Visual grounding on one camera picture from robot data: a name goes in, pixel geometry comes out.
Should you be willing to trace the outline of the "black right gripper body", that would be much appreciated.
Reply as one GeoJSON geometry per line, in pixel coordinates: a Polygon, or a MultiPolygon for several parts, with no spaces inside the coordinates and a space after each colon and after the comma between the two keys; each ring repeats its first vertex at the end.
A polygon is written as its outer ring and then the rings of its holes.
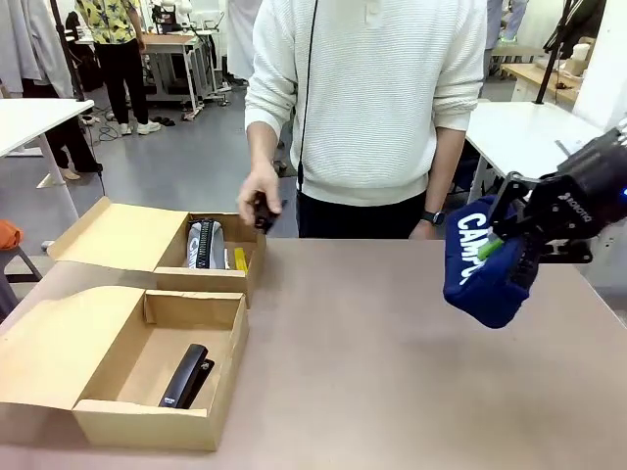
{"type": "Polygon", "coordinates": [[[543,177],[531,192],[531,208],[558,207],[571,238],[589,239],[627,217],[627,129],[592,139],[543,177]]]}

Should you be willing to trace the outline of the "blue zippered pencil case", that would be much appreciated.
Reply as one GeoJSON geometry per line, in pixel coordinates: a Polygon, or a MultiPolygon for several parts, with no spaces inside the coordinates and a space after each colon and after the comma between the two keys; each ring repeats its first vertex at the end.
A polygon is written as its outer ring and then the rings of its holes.
{"type": "Polygon", "coordinates": [[[521,237],[504,241],[484,260],[479,251],[493,247],[488,215],[494,196],[482,197],[445,222],[445,301],[482,325],[506,327],[529,298],[539,263],[521,237]]]}

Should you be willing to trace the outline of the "small black office tool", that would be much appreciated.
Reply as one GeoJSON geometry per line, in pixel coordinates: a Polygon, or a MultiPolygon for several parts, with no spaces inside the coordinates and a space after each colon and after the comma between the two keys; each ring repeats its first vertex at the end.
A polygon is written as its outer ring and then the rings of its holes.
{"type": "Polygon", "coordinates": [[[255,193],[253,208],[255,228],[266,235],[279,218],[279,213],[274,212],[269,208],[265,193],[259,191],[255,193]]]}

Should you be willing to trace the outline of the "grey zippered pencil case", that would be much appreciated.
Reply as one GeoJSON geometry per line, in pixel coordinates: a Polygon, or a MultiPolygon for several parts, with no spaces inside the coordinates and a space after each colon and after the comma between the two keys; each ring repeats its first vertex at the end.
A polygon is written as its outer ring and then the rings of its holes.
{"type": "Polygon", "coordinates": [[[213,218],[189,222],[186,266],[191,269],[226,269],[226,247],[222,225],[213,218]]]}

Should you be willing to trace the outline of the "black stapler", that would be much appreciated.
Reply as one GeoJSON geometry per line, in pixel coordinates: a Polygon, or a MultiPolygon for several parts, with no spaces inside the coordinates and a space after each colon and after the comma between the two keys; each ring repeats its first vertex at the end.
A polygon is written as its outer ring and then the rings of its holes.
{"type": "Polygon", "coordinates": [[[208,358],[208,353],[205,346],[189,346],[166,387],[159,407],[191,407],[215,366],[215,362],[208,358]]]}

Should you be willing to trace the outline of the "person's left forearm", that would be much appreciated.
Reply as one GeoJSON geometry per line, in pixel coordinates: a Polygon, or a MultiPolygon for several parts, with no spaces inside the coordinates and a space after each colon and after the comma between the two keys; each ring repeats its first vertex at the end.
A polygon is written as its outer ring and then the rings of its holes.
{"type": "Polygon", "coordinates": [[[465,132],[436,128],[437,146],[428,176],[424,209],[439,212],[451,188],[465,142],[465,132]]]}

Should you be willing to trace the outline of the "person's right forearm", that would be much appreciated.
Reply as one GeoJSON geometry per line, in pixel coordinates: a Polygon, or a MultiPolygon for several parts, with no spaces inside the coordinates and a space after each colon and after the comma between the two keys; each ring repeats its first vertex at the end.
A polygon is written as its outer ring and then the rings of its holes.
{"type": "Polygon", "coordinates": [[[251,156],[251,170],[272,166],[279,137],[274,129],[263,121],[254,121],[247,126],[247,140],[251,156]]]}

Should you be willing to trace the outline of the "cardboard box holding pencil case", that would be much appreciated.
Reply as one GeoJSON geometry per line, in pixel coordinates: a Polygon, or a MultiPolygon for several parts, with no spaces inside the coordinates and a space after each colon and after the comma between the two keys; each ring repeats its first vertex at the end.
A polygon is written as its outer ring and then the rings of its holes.
{"type": "Polygon", "coordinates": [[[52,243],[54,260],[148,273],[161,290],[241,293],[252,303],[265,260],[265,235],[236,213],[189,212],[117,204],[103,197],[52,243]],[[189,222],[220,222],[226,247],[226,269],[186,266],[189,222]],[[248,272],[237,270],[233,250],[246,253],[248,272]]]}

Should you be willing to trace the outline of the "cardboard box holding stapler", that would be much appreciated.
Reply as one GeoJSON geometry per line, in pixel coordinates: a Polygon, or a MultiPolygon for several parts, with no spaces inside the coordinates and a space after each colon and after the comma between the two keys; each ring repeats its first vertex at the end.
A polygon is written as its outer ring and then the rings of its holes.
{"type": "Polygon", "coordinates": [[[0,403],[66,410],[95,446],[214,451],[248,330],[240,293],[104,286],[43,301],[0,335],[0,403]],[[210,376],[189,409],[159,407],[192,344],[210,376]]]}

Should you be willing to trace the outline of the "light wooden bench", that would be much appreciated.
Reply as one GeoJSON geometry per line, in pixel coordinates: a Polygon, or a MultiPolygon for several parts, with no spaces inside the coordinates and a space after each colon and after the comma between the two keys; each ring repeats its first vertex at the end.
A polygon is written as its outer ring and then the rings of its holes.
{"type": "MultiPolygon", "coordinates": [[[[543,83],[545,70],[534,64],[504,64],[501,66],[501,72],[503,77],[515,79],[510,98],[512,102],[536,101],[543,83]]],[[[543,102],[571,110],[578,99],[581,84],[581,78],[572,77],[560,70],[553,71],[543,102]]]]}

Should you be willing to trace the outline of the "black tripod stand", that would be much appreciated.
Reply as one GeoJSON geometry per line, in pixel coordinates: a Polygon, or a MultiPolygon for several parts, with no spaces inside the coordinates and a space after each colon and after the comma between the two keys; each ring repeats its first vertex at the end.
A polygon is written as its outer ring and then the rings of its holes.
{"type": "Polygon", "coordinates": [[[564,0],[563,2],[562,15],[559,22],[557,23],[557,26],[555,28],[555,35],[553,36],[553,40],[551,41],[549,47],[550,56],[548,64],[545,69],[543,80],[540,84],[536,99],[534,100],[534,104],[536,105],[544,104],[544,97],[548,89],[550,78],[555,68],[555,62],[559,57],[559,51],[564,42],[564,39],[571,29],[570,24],[572,23],[572,17],[574,16],[574,12],[580,1],[581,0],[564,0]]]}

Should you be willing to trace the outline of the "wooden-topped metal workbench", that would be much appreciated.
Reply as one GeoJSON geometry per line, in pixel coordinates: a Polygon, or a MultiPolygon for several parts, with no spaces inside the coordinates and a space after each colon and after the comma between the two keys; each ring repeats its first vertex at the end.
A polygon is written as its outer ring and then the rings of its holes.
{"type": "Polygon", "coordinates": [[[149,102],[179,103],[182,118],[193,120],[219,92],[211,44],[196,35],[144,36],[144,88],[149,102]]]}

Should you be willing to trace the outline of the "bystander in yellow patterned shirt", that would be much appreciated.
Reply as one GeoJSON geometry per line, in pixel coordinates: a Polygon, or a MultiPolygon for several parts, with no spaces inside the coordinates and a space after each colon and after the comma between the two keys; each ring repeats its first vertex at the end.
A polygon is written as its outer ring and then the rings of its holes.
{"type": "Polygon", "coordinates": [[[91,32],[121,134],[131,133],[129,112],[137,121],[138,134],[159,131],[161,125],[149,118],[143,85],[141,53],[145,44],[139,0],[74,0],[74,5],[91,32]]]}

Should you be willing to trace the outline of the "white table with slanted leg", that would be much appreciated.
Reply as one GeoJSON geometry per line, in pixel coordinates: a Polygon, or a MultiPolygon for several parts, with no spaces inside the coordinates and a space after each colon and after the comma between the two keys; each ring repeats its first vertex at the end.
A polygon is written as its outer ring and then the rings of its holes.
{"type": "Polygon", "coordinates": [[[62,176],[45,132],[91,109],[93,100],[52,98],[0,99],[0,158],[8,156],[24,144],[35,141],[47,164],[52,187],[60,195],[62,214],[70,223],[78,213],[66,181],[62,176]]]}

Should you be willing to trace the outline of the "bystander in white coat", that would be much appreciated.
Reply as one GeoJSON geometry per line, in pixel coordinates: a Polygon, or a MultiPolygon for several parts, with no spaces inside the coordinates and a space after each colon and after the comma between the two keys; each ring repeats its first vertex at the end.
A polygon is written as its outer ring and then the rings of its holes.
{"type": "MultiPolygon", "coordinates": [[[[5,98],[72,99],[70,68],[46,0],[0,0],[0,94],[5,98]]],[[[66,180],[98,173],[96,162],[72,117],[45,132],[66,180]]]]}

